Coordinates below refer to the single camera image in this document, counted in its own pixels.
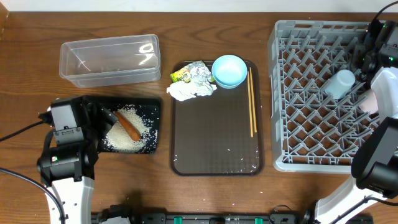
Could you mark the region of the light blue cup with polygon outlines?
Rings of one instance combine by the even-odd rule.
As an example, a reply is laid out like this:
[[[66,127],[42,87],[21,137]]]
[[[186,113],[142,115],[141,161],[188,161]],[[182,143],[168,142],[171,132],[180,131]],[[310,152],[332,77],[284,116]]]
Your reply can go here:
[[[356,81],[355,75],[350,70],[340,70],[330,78],[330,83],[325,88],[325,93],[339,100],[352,88]]]

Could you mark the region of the pile of white rice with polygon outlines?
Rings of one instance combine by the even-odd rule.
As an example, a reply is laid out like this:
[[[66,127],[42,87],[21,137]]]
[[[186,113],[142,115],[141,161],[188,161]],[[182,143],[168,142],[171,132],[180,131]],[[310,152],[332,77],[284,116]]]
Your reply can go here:
[[[149,105],[124,105],[116,111],[121,113],[141,134],[133,141],[119,121],[107,133],[104,151],[133,154],[150,154],[157,147],[159,131],[159,109]]]

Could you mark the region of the pink cup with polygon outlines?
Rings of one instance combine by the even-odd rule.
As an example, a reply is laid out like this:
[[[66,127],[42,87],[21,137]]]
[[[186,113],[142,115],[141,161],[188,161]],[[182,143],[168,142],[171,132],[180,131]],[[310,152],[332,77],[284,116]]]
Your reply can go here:
[[[359,97],[362,102],[359,104],[359,108],[365,112],[374,114],[378,112],[378,105],[376,95],[372,90],[367,90]]]

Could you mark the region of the orange carrot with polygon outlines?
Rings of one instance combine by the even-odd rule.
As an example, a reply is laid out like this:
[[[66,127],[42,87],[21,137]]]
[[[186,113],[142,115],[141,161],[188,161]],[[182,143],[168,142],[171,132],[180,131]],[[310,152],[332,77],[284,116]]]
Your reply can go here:
[[[133,141],[139,141],[141,139],[140,132],[121,113],[115,111],[114,115],[118,118],[120,125]]]

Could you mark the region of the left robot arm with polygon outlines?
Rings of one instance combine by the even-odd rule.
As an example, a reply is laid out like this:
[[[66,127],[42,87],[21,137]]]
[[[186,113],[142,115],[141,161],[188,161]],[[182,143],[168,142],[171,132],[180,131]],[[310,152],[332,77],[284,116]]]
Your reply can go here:
[[[51,223],[91,223],[98,146],[117,117],[90,96],[56,99],[44,114],[53,126],[37,160]]]

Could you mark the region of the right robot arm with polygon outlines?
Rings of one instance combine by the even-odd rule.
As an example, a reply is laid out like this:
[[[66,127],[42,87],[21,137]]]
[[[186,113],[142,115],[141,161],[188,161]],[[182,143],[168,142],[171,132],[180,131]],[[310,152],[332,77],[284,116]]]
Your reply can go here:
[[[397,197],[397,23],[373,19],[362,72],[376,96],[380,124],[357,150],[351,176],[315,204],[309,223],[347,223],[375,203]]]

